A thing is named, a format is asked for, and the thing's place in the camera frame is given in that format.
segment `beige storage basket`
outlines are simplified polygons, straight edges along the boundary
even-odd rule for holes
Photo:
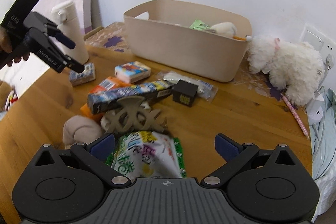
[[[136,18],[146,12],[148,20]],[[152,0],[124,13],[130,49],[167,66],[219,82],[231,81],[248,42],[190,29],[196,19],[210,26],[232,22],[238,37],[252,35],[250,22],[240,15],[195,3]]]

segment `long snack box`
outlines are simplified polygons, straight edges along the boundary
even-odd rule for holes
[[[130,84],[124,83],[120,81],[119,79],[115,77],[107,77],[105,80],[99,83],[96,87],[94,87],[92,90],[90,90],[89,93],[97,93],[100,91],[108,91],[108,90],[113,90],[125,86],[130,86]],[[85,117],[94,120],[97,123],[100,123],[100,120],[102,119],[104,112],[101,112],[99,114],[92,114],[87,103],[83,105],[80,108],[80,111],[82,112],[82,115]]]
[[[117,100],[126,96],[140,95],[146,100],[159,98],[171,94],[173,83],[169,81],[154,81],[140,85],[132,85],[124,88],[118,88],[109,91],[101,91],[89,94],[87,104],[92,114],[106,112],[119,108]]]

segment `white cable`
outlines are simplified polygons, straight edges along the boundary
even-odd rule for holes
[[[325,60],[325,71],[324,71],[324,76],[322,81],[320,82],[320,85],[318,87],[318,90],[320,90],[320,88],[322,87],[322,84],[324,82],[324,80],[327,78],[328,72],[329,70],[331,70],[331,68],[334,66],[335,63],[335,58],[332,54],[328,54],[327,58]]]
[[[312,125],[314,131],[315,131],[315,135],[316,135],[316,138],[319,140],[319,143],[321,142],[320,138],[319,138],[319,130],[317,129],[317,124],[316,122],[313,123]]]

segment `pink pencil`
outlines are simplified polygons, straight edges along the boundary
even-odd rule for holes
[[[283,94],[281,94],[282,96],[282,100],[285,102],[285,104],[288,106],[289,110],[292,112],[295,120],[297,121],[297,123],[299,124],[303,134],[306,136],[307,140],[309,140],[309,134],[305,128],[305,125],[303,124],[303,122],[301,121],[299,115],[296,113],[294,107],[292,106],[292,104],[289,102],[289,100],[287,99],[287,97]]]

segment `white plush toy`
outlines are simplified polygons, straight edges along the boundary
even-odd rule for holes
[[[279,90],[287,87],[286,97],[299,106],[310,101],[324,75],[320,53],[307,42],[254,37],[248,60],[251,73],[269,73],[270,83]]]
[[[217,33],[225,37],[233,38],[237,34],[237,28],[232,22],[222,22],[210,27],[208,32]]]

